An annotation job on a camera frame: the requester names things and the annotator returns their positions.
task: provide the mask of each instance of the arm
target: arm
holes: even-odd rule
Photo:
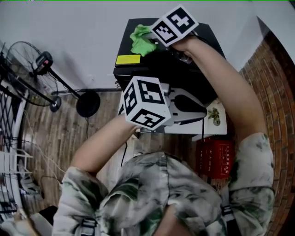
[[[238,142],[253,133],[266,133],[255,92],[218,52],[196,37],[185,38],[173,47],[191,57],[212,85],[234,123]]]
[[[27,224],[30,228],[31,235],[32,236],[40,236],[39,232],[36,230],[36,228],[34,226],[34,222],[30,218],[26,218],[25,221],[27,222]]]
[[[107,195],[106,187],[95,176],[135,130],[136,126],[120,115],[76,151],[63,179],[53,235],[79,234],[83,219],[93,217]]]
[[[173,46],[198,65],[235,125],[240,145],[230,172],[230,206],[241,235],[264,235],[274,202],[273,156],[259,100],[240,74],[207,44],[191,37]]]
[[[76,151],[71,166],[96,176],[136,128],[125,120],[124,115],[114,118]]]

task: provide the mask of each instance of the red box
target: red box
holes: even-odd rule
[[[197,142],[196,171],[211,178],[228,178],[234,162],[234,143],[228,140],[207,140]]]

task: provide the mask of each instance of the fan stand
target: fan stand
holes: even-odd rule
[[[73,93],[77,98],[76,109],[80,116],[88,118],[93,116],[98,108],[100,107],[100,97],[94,91],[85,92],[79,95],[75,90],[73,90],[66,82],[64,82],[51,68],[48,72],[52,74],[62,85],[64,85],[71,93]],[[61,99],[56,97],[54,104],[50,105],[50,110],[55,112],[59,109],[61,105]]]

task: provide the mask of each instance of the fan base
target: fan base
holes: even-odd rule
[[[88,91],[81,95],[77,101],[77,112],[82,117],[93,116],[100,107],[100,97],[94,91]]]
[[[55,97],[53,99],[53,101],[55,102],[55,104],[50,104],[50,110],[52,112],[56,112],[59,110],[59,108],[61,106],[61,99],[60,99],[60,97]]]

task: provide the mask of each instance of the electric fan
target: electric fan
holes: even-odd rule
[[[50,110],[56,112],[61,106],[61,99],[57,94],[52,94],[58,91],[58,81],[77,97],[76,108],[82,117],[94,115],[100,106],[100,97],[96,92],[88,91],[79,95],[52,70],[53,58],[50,53],[41,52],[28,42],[12,44],[7,51],[6,64],[15,75],[8,74],[10,84],[33,105],[50,106]],[[24,97],[24,89],[29,90],[27,98]]]

